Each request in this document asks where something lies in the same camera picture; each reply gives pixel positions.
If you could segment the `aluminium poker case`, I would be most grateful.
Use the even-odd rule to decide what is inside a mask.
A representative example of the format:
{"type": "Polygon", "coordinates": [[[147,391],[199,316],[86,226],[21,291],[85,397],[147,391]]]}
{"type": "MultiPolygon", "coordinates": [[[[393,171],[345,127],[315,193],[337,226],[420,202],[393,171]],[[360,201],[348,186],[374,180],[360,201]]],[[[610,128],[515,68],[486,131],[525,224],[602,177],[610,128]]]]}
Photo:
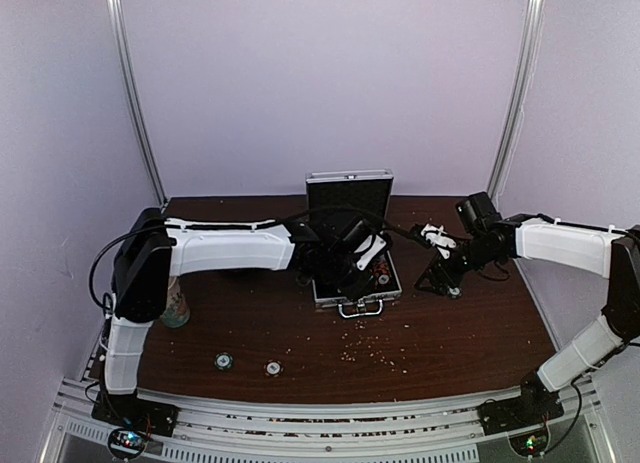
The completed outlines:
{"type": "MultiPolygon", "coordinates": [[[[306,198],[312,220],[331,214],[333,207],[341,211],[335,215],[360,215],[378,230],[385,227],[384,220],[391,196],[394,176],[389,169],[314,172],[306,175],[306,198]]],[[[335,309],[343,318],[377,316],[384,307],[400,298],[402,286],[390,250],[377,256],[370,264],[385,260],[391,269],[391,281],[385,286],[371,287],[368,295],[350,301],[339,291],[319,282],[312,282],[315,306],[335,309]]]]}

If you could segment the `black poker chip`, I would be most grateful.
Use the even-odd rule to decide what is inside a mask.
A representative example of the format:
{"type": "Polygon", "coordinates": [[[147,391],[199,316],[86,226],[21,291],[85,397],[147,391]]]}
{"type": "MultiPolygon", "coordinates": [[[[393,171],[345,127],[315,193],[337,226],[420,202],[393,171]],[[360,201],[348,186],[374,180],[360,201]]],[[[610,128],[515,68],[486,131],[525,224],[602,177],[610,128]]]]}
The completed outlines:
{"type": "Polygon", "coordinates": [[[276,377],[280,375],[283,371],[282,363],[278,360],[269,360],[264,365],[265,375],[268,377],[276,377]]]}

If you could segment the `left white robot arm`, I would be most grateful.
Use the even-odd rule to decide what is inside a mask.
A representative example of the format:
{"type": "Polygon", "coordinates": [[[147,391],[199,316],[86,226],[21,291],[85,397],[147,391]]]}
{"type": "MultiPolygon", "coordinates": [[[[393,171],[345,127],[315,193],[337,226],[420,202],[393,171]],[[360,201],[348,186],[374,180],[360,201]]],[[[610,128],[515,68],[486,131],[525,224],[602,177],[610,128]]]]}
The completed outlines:
{"type": "Polygon", "coordinates": [[[373,283],[374,261],[391,241],[381,227],[349,209],[323,220],[302,215],[258,222],[196,222],[145,209],[129,233],[115,239],[103,384],[106,412],[123,427],[144,407],[137,391],[148,331],[165,311],[169,281],[204,271],[295,271],[357,302],[373,283]]]}

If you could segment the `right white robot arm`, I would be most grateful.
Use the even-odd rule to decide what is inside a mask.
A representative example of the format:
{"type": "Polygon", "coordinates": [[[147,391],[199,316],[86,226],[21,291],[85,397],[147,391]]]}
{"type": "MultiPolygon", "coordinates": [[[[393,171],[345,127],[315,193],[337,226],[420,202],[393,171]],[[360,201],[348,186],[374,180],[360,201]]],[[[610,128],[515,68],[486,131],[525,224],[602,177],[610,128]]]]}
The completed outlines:
{"type": "Polygon", "coordinates": [[[597,369],[639,336],[639,229],[589,226],[542,214],[498,215],[468,224],[456,239],[443,227],[410,234],[436,251],[419,285],[456,298],[466,274],[516,261],[547,326],[562,347],[534,372],[513,402],[519,423],[535,423],[551,407],[549,393],[597,369]]]}

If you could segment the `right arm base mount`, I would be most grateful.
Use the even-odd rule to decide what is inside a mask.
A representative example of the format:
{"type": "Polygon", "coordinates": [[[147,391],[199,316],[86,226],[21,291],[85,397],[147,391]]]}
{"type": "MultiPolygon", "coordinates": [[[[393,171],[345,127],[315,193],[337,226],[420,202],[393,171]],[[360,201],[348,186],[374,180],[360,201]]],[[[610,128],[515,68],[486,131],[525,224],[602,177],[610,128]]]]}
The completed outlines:
{"type": "Polygon", "coordinates": [[[558,393],[488,399],[477,408],[486,436],[507,435],[510,449],[529,460],[542,457],[551,447],[549,422],[564,415],[558,393]]]}

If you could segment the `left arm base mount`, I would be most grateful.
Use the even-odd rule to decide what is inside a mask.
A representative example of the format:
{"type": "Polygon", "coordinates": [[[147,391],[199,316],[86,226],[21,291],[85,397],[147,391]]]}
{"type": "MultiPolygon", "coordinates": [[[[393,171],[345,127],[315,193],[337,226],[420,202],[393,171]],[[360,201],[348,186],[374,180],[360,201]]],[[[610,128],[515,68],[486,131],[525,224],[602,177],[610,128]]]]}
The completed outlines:
{"type": "Polygon", "coordinates": [[[134,399],[131,405],[95,403],[93,419],[113,426],[106,446],[113,457],[131,461],[146,451],[156,437],[171,437],[177,423],[176,406],[148,400],[134,399]]]}

